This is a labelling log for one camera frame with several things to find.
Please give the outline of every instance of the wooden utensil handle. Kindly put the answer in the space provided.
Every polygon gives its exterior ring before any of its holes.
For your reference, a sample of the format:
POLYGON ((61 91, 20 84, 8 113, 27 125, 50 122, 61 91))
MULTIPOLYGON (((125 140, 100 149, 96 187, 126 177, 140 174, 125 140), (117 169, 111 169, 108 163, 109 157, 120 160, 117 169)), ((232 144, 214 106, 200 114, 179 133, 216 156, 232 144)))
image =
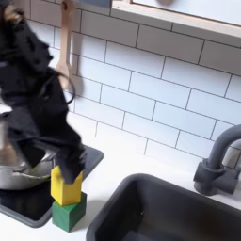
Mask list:
MULTIPOLYGON (((60 31, 60 60, 58 61, 56 69, 68 78, 72 78, 70 65, 72 10, 72 0, 63 0, 61 3, 62 26, 60 31)), ((59 81, 63 89, 68 87, 69 81, 67 78, 60 76, 59 81)))

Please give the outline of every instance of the gray faucet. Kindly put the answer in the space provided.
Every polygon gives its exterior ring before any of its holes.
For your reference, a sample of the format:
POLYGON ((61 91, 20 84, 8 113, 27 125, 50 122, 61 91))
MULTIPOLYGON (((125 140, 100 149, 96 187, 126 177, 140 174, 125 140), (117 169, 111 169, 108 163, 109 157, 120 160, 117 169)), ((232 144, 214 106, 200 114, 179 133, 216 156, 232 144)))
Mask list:
POLYGON ((194 187, 199 193, 212 196, 218 189, 230 194, 235 191, 240 170, 234 172, 225 169, 222 161, 229 146, 238 139, 241 139, 241 125, 222 133, 216 140, 209 158, 199 163, 194 176, 194 187))

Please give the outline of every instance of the sink basin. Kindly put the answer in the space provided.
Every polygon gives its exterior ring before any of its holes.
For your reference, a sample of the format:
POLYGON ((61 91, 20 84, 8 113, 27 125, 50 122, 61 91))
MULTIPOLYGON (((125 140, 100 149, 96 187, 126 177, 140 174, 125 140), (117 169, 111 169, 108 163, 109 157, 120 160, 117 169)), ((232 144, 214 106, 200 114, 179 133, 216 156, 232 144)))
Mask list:
POLYGON ((127 177, 87 241, 240 241, 241 211, 145 174, 127 177))

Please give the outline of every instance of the wooden toy block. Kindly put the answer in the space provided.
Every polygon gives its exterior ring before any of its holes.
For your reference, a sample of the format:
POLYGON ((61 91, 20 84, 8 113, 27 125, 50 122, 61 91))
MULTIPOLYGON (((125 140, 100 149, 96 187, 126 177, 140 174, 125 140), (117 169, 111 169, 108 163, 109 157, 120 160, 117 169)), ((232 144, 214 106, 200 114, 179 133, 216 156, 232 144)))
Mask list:
POLYGON ((56 201, 52 205, 53 223, 60 229, 70 232, 86 214, 87 194, 81 193, 82 200, 76 204, 61 206, 56 201))
POLYGON ((82 172, 74 183, 67 185, 62 177, 59 166, 51 171, 51 196, 60 205, 70 205, 81 201, 82 172))

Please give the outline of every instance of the white subway tile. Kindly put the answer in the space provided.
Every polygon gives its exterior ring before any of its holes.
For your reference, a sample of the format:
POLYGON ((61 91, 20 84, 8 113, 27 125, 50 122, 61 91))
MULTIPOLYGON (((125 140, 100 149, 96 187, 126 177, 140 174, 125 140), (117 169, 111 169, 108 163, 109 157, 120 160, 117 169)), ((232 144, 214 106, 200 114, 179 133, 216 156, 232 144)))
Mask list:
MULTIPOLYGON (((66 99, 66 102, 68 102, 71 98, 72 98, 72 94, 71 93, 68 93, 66 91, 64 91, 64 96, 65 96, 65 99, 66 99)), ((74 111, 74 102, 75 100, 73 100, 70 104, 69 104, 69 109, 71 112, 74 111)))
POLYGON ((198 63, 202 44, 203 40, 141 25, 137 48, 198 63))
POLYGON ((97 139, 103 143, 108 143, 111 150, 119 149, 144 154, 147 139, 134 134, 124 132, 120 129, 98 123, 97 139))
POLYGON ((184 169, 195 172, 201 158, 181 152, 171 147, 148 140, 146 155, 160 160, 176 169, 184 169))
POLYGON ((187 106, 188 110, 232 124, 241 123, 240 108, 240 103, 197 90, 192 90, 187 106))
MULTIPOLYGON (((44 24, 61 27, 60 5, 40 0, 31 1, 31 19, 44 24)), ((81 10, 74 9, 72 13, 72 30, 80 30, 81 10)))
POLYGON ((167 104, 156 103, 153 120, 209 138, 215 120, 167 104))
MULTIPOLYGON (((214 133, 212 135, 212 139, 213 140, 217 140, 217 138, 223 133, 225 132, 226 130, 228 130, 229 128, 233 127, 232 124, 228 124, 228 123, 225 123, 225 122, 222 122, 222 121, 217 121, 217 124, 215 126, 215 130, 214 130, 214 133)), ((238 148, 238 149, 241 149, 241 139, 240 140, 237 140, 235 141, 231 146, 235 147, 235 148, 238 148)))
POLYGON ((28 21, 29 27, 37 37, 43 41, 49 44, 50 47, 54 47, 54 32, 55 29, 53 26, 46 25, 46 24, 40 24, 33 21, 28 21))
MULTIPOLYGON (((213 146, 214 141, 212 140, 196 137, 184 132, 180 133, 177 143, 177 149, 198 155, 203 158, 209 157, 213 146)), ((223 164, 233 169, 237 163, 239 154, 240 151, 230 147, 224 156, 223 164)))
POLYGON ((179 134, 176 129, 128 113, 124 117, 123 129, 172 147, 175 146, 179 134))
POLYGON ((49 53, 53 57, 50 62, 50 67, 55 68, 60 58, 60 51, 58 49, 49 48, 49 53))
POLYGON ((117 9, 111 9, 111 16, 123 20, 128 20, 131 22, 145 24, 149 26, 155 26, 158 28, 163 28, 167 30, 171 30, 172 22, 163 21, 161 19, 155 19, 151 17, 147 17, 140 14, 134 14, 132 12, 121 11, 117 9))
POLYGON ((78 74, 116 88, 128 89, 131 72, 85 57, 79 57, 78 74))
POLYGON ((30 1, 31 0, 14 0, 15 5, 24 11, 25 18, 30 19, 30 1))
POLYGON ((185 108, 190 88, 133 72, 130 91, 160 102, 185 108))
MULTIPOLYGON (((50 67, 52 68, 56 68, 56 65, 59 61, 60 58, 60 51, 58 49, 54 49, 54 48, 49 48, 49 52, 50 55, 53 56, 53 60, 50 62, 50 67)), ((77 73, 77 59, 78 57, 76 55, 70 55, 70 62, 71 62, 71 66, 72 66, 72 74, 76 74, 77 73)))
POLYGON ((85 3, 79 3, 79 2, 73 2, 75 8, 81 8, 82 10, 86 11, 92 11, 96 13, 100 13, 103 15, 109 15, 110 9, 109 8, 101 8, 98 6, 94 6, 92 4, 85 4, 85 3))
POLYGON ((83 96, 96 102, 100 101, 102 87, 100 83, 75 75, 72 77, 72 81, 74 83, 77 95, 83 96))
POLYGON ((164 57, 109 42, 105 62, 160 78, 164 57))
POLYGON ((241 49, 206 41, 200 64, 224 72, 241 74, 240 58, 241 49))
POLYGON ((91 120, 89 118, 69 112, 67 122, 73 128, 73 130, 81 136, 84 142, 85 139, 95 137, 97 124, 96 120, 91 120))
POLYGON ((241 47, 241 40, 237 37, 219 34, 216 32, 200 29, 192 26, 174 24, 172 27, 173 32, 190 35, 193 37, 202 38, 205 40, 217 41, 224 44, 229 44, 235 47, 241 47))
POLYGON ((116 88, 103 86, 101 102, 148 119, 153 115, 154 101, 116 88))
POLYGON ((167 58, 162 78, 180 85, 224 96, 231 75, 167 58))
POLYGON ((241 77, 233 75, 226 97, 241 102, 241 77))
POLYGON ((177 142, 177 149, 208 158, 212 151, 214 141, 181 132, 177 142))
POLYGON ((81 32, 104 40, 135 46, 138 24, 83 11, 81 32))
MULTIPOLYGON (((60 29, 56 28, 55 47, 60 49, 60 29)), ((106 41, 72 32, 71 53, 104 61, 106 41)))
POLYGON ((76 98, 75 113, 121 128, 124 112, 87 99, 76 98))

